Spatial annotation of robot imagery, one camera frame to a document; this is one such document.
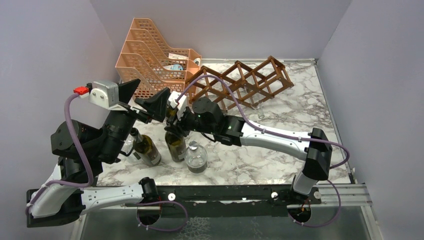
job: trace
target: table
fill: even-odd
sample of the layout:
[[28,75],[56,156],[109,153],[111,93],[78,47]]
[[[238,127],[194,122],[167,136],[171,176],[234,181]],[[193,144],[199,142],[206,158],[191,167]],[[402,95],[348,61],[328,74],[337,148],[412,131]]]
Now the table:
[[[258,64],[259,62],[249,62],[247,65],[254,68]],[[204,65],[222,73],[232,63]],[[259,119],[256,110],[243,107],[246,116],[261,125],[294,132],[310,132],[313,127],[321,128],[330,141],[337,142],[315,65],[313,63],[285,63],[285,65],[294,86],[279,93],[274,99],[262,103],[264,118]],[[266,67],[263,74],[270,71],[272,67]],[[235,72],[234,76],[230,77],[237,79],[237,74]],[[237,115],[237,108],[230,109],[228,113]],[[164,126],[164,123],[144,124],[139,121],[134,125],[140,133],[150,136],[157,146],[162,155],[158,166],[148,167],[143,162],[134,164],[120,155],[121,162],[103,164],[103,173],[98,176],[97,185],[129,185],[144,177],[153,178],[157,185],[290,184],[303,165],[302,161],[284,153],[252,146],[225,146],[219,142],[210,142],[200,133],[192,132],[186,139],[187,144],[195,140],[205,147],[208,154],[206,171],[202,174],[193,174],[185,162],[172,161],[165,143]],[[341,151],[335,147],[331,164],[342,160]],[[346,166],[332,169],[329,172],[329,179],[334,183],[350,183]]]

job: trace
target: gray wall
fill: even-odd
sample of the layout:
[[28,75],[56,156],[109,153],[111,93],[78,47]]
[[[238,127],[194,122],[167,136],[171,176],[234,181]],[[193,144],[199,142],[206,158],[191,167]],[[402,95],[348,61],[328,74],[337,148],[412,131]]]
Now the gray wall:
[[116,49],[132,19],[203,58],[319,58],[351,0],[90,0]]
[[424,1],[353,0],[318,61],[386,240],[423,239]]
[[[75,87],[116,80],[115,52],[88,0],[2,1],[0,7],[0,239],[68,239],[72,225],[26,228],[28,189],[52,173],[50,135]],[[105,113],[76,99],[71,116],[99,127]]]

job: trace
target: white bolt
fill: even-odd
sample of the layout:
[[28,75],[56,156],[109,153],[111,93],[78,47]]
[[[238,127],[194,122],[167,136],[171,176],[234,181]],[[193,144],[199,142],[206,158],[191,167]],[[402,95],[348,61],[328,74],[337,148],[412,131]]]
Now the white bolt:
[[278,193],[275,191],[271,193],[271,198],[276,199],[278,197]]
[[174,201],[175,200],[175,194],[173,194],[173,193],[170,193],[169,195],[168,195],[168,200],[169,201]]
[[314,196],[316,199],[321,199],[321,193],[320,193],[319,191],[314,192],[314,193],[313,193],[313,196]]

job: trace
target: white arm segment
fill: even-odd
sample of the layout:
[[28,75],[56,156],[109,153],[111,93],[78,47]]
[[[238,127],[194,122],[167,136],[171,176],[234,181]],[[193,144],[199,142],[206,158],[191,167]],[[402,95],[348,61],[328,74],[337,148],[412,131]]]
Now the white arm segment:
[[[256,122],[250,121],[255,126],[260,127],[261,129],[265,128],[266,130],[280,133],[284,135],[289,135],[293,137],[302,137],[302,138],[311,138],[308,135],[308,132],[294,132],[282,130],[274,127],[267,127],[260,125]],[[255,146],[266,148],[270,150],[275,150],[277,152],[282,152],[291,156],[294,156],[302,161],[306,159],[307,153],[305,152],[305,148],[309,147],[309,141],[301,141],[287,139],[279,136],[274,136],[269,133],[262,133],[258,130],[255,130],[253,127],[244,124],[243,129],[241,130],[243,136],[240,138],[241,145],[243,146]]]
[[[60,180],[62,178],[61,168],[56,164],[53,173],[45,181],[44,184],[51,180]],[[77,190],[73,186],[64,186],[54,183],[47,187],[46,190],[41,194],[33,206],[29,209],[32,216],[37,218],[45,218],[55,215],[62,207],[62,204],[69,198],[69,196]]]
[[83,189],[83,191],[81,201],[82,205],[85,205],[85,209],[80,215],[115,205],[137,204],[143,200],[143,188],[138,183],[96,190]]

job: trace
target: black cable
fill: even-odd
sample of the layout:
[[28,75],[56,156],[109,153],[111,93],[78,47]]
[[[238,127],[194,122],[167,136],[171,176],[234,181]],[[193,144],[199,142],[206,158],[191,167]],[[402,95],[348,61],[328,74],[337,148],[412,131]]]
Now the black cable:
[[215,139],[212,139],[212,138],[210,138],[210,137],[208,137],[208,136],[206,136],[206,134],[204,134],[203,132],[201,132],[200,134],[202,134],[202,136],[203,137],[205,137],[205,138],[207,138],[209,141],[212,141],[212,142],[216,142],[216,140]]

